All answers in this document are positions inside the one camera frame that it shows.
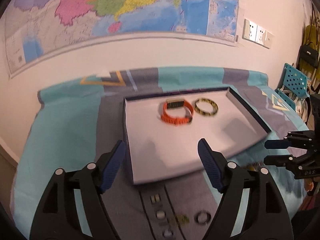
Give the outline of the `person's right hand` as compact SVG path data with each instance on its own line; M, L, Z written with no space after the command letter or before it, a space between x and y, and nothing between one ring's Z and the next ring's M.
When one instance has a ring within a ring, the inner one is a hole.
M306 190L308 196L313 195L314 182L312 178L304 179L304 189Z

